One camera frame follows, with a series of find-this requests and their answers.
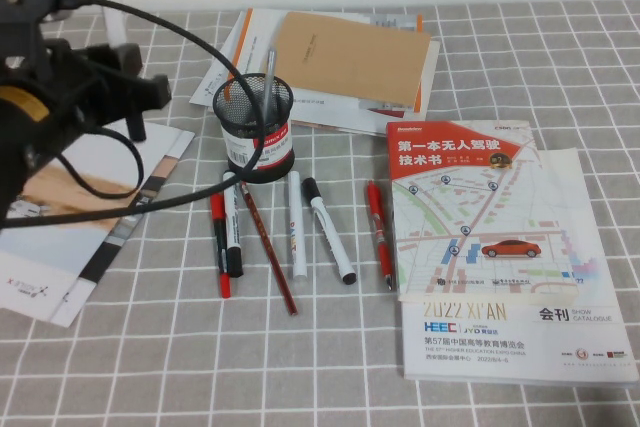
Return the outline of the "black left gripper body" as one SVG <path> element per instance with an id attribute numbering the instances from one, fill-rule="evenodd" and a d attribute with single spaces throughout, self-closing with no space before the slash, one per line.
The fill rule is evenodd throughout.
<path id="1" fill-rule="evenodd" d="M 125 74 L 87 58 L 35 21 L 1 23 L 1 131 L 81 133 L 107 118 L 107 77 Z"/>

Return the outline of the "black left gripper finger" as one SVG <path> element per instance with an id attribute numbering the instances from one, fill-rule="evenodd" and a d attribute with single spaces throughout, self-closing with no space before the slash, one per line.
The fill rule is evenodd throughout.
<path id="1" fill-rule="evenodd" d="M 124 119 L 129 138 L 133 142 L 146 140 L 143 113 L 161 110 L 171 100 L 170 86 L 165 75 L 144 79 L 127 74 L 107 77 L 107 118 L 110 121 Z"/>
<path id="2" fill-rule="evenodd" d="M 125 74 L 139 74 L 143 68 L 140 46 L 135 43 L 116 47 L 108 44 L 93 45 L 87 48 L 87 58 Z"/>

